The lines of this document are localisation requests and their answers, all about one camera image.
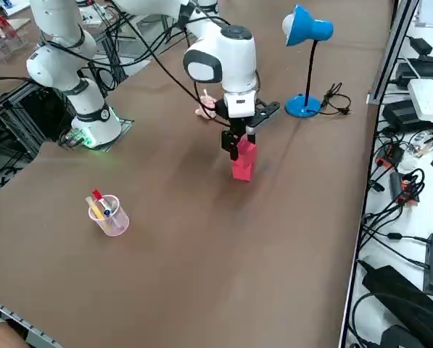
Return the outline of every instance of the pen holder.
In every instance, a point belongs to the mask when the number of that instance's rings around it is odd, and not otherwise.
[[[103,196],[108,203],[108,205],[112,208],[110,215],[105,216],[103,219],[98,219],[91,208],[88,209],[88,216],[91,220],[95,221],[97,225],[105,232],[107,236],[117,237],[120,234],[124,233],[129,226],[129,217],[124,212],[121,207],[120,200],[116,196],[106,195]],[[95,201],[97,207],[103,206]]]

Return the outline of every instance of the power strip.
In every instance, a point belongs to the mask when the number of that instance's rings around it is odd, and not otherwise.
[[[417,78],[408,84],[414,109],[418,118],[423,121],[433,122],[433,80]]]

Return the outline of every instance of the small pink object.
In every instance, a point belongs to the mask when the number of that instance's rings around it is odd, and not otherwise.
[[[257,146],[244,136],[237,145],[239,158],[232,161],[232,176],[236,180],[251,181],[257,159]]]
[[[204,89],[203,91],[204,91],[205,95],[200,97],[200,101],[207,108],[214,109],[215,108],[215,103],[217,102],[217,100],[214,99],[212,96],[209,96],[206,89]],[[197,110],[195,110],[195,114],[198,115],[198,116],[200,116],[200,117],[203,117],[203,118],[205,118],[207,120],[209,120],[210,118],[213,119],[213,118],[216,117],[216,112],[211,111],[211,110],[206,110],[206,113],[205,113],[205,111],[203,110],[203,108],[202,108],[201,105],[200,105],[200,107]]]

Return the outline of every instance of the pink block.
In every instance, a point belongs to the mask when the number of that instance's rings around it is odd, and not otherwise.
[[[244,136],[237,145],[239,158],[232,161],[232,176],[234,179],[251,181],[257,159],[257,146],[250,143]]]
[[[234,162],[232,165],[232,177],[236,180],[251,181],[254,169],[255,165],[239,167]]]

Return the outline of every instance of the pen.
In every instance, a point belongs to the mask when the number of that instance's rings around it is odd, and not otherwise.
[[[110,204],[107,202],[105,198],[103,198],[102,194],[99,192],[99,190],[94,190],[92,192],[94,194],[94,197],[97,201],[100,202],[100,204],[105,209],[104,214],[107,216],[107,218],[113,213],[113,208],[110,206]],[[112,222],[115,224],[116,227],[122,228],[121,224],[116,220],[114,216],[112,216]]]
[[[105,233],[109,233],[110,227],[108,226],[107,221],[105,221],[105,216],[103,216],[102,212],[100,212],[100,209],[97,207],[92,197],[90,196],[87,197],[86,202],[89,205],[89,207],[92,209],[92,212],[94,213],[95,217],[97,218],[98,220],[97,222],[103,225],[102,228],[105,231]]]

